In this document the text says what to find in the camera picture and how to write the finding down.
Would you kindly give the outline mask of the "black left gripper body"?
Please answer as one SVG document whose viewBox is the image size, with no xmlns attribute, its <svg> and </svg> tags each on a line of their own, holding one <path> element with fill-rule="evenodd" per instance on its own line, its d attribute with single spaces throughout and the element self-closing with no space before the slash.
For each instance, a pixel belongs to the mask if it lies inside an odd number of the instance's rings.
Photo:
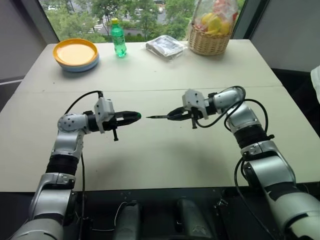
<svg viewBox="0 0 320 240">
<path fill-rule="evenodd" d="M 104 121 L 102 123 L 102 127 L 105 131 L 112 131 L 113 132 L 113 140 L 116 142 L 119 140 L 118 134 L 117 134 L 117 128 L 118 128 L 118 121 L 117 117 L 119 114 L 116 112 L 115 115 L 109 120 L 109 121 Z"/>
</svg>

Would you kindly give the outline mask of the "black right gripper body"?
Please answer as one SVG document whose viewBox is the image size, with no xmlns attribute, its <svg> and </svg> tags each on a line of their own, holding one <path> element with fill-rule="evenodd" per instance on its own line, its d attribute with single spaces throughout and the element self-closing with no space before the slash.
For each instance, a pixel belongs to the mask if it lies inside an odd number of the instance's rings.
<svg viewBox="0 0 320 240">
<path fill-rule="evenodd" d="M 199 120 L 202 119 L 203 113 L 198 110 L 196 107 L 191 107 L 188 111 L 192 123 L 192 129 L 197 129 L 198 127 L 204 128 L 200 123 Z"/>
</svg>

